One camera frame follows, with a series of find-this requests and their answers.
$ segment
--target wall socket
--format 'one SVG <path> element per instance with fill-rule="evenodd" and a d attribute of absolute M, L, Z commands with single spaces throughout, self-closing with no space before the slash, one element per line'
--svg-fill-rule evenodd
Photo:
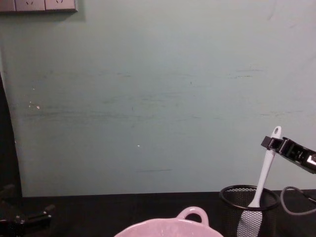
<path fill-rule="evenodd" d="M 16 11 L 45 11 L 45 0 L 15 0 Z"/>
<path fill-rule="evenodd" d="M 48 11 L 77 11 L 77 3 L 75 0 L 45 0 L 45 5 Z"/>
<path fill-rule="evenodd" d="M 0 12 L 12 12 L 15 11 L 14 0 L 0 0 Z"/>

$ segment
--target wall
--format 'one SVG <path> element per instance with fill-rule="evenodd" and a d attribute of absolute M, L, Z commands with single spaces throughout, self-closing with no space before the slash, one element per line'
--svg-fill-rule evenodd
<path fill-rule="evenodd" d="M 316 149 L 315 0 L 89 0 L 0 17 L 25 196 L 256 184 L 265 135 Z M 316 188 L 281 157 L 267 187 Z"/>

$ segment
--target bowl handle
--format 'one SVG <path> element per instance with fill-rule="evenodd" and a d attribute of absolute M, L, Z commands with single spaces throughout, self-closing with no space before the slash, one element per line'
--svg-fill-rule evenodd
<path fill-rule="evenodd" d="M 184 209 L 177 216 L 177 218 L 179 218 L 179 219 L 186 219 L 187 216 L 190 215 L 190 214 L 197 214 L 197 215 L 199 215 L 201 217 L 202 224 L 205 225 L 205 226 L 209 226 L 209 224 L 208 224 L 208 217 L 207 217 L 206 212 L 202 208 L 199 208 L 197 206 L 191 206 L 191 207 L 188 207 L 188 208 Z"/>

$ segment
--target table surface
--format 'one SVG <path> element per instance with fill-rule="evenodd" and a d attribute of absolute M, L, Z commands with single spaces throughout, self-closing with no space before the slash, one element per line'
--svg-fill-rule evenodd
<path fill-rule="evenodd" d="M 224 204 L 219 194 L 173 193 L 139 195 L 104 195 L 79 197 L 32 197 L 24 198 L 23 211 L 32 213 L 54 204 L 49 231 L 29 237 L 113 237 L 126 227 L 148 219 L 173 218 L 189 206 L 203 208 L 212 228 L 221 232 Z M 300 205 L 296 197 L 288 200 L 293 206 Z M 293 217 L 279 208 L 277 215 L 278 237 L 314 237 L 315 215 Z"/>

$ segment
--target mesh pencil holder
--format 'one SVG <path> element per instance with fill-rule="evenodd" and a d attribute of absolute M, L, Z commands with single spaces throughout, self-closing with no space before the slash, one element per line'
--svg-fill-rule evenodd
<path fill-rule="evenodd" d="M 247 219 L 247 224 L 259 230 L 258 237 L 276 236 L 276 211 L 280 199 L 274 192 L 263 189 L 260 207 L 248 207 L 255 196 L 256 189 L 256 186 L 251 185 L 235 185 L 224 188 L 220 192 L 220 199 L 225 203 L 222 226 L 222 234 L 225 237 L 254 237 L 253 233 L 245 229 L 241 233 L 238 226 L 241 216 Z M 254 212 L 261 212 L 262 219 L 258 220 L 257 216 L 260 213 Z"/>

